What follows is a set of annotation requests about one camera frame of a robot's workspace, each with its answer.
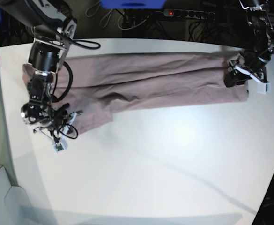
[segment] white table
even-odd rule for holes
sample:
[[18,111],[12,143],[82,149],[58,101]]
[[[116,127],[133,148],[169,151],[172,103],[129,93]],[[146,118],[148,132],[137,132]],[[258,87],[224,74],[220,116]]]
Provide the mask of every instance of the white table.
[[[231,48],[164,40],[99,39],[68,57],[107,53],[218,52]],[[57,154],[20,117],[30,44],[0,49],[0,76],[19,185],[42,224],[250,225],[274,172],[272,92],[249,81],[245,103],[123,112],[68,140]]]

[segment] cloth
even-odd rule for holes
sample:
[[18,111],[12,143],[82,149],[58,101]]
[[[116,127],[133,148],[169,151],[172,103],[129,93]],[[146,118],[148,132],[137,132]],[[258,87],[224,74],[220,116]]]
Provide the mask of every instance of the cloth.
[[[247,85],[226,88],[224,76],[229,55],[208,53],[118,54],[67,59],[74,79],[70,92],[59,103],[70,103],[69,112],[83,110],[74,126],[79,133],[113,120],[112,114],[125,110],[183,105],[244,102]],[[23,66],[25,83],[33,70]],[[58,75],[55,96],[68,84],[68,72]]]

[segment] power strip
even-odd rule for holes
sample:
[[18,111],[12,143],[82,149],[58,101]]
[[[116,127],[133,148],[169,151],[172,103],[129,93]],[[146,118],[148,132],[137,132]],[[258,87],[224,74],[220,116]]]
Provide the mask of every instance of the power strip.
[[177,18],[190,18],[202,20],[215,20],[216,13],[196,11],[196,10],[182,10],[182,9],[164,9],[164,16]]

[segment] blue object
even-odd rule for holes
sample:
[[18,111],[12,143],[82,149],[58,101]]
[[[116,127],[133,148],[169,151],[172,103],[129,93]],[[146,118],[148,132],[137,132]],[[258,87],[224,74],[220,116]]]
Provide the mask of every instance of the blue object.
[[105,8],[162,8],[166,0],[101,0]]

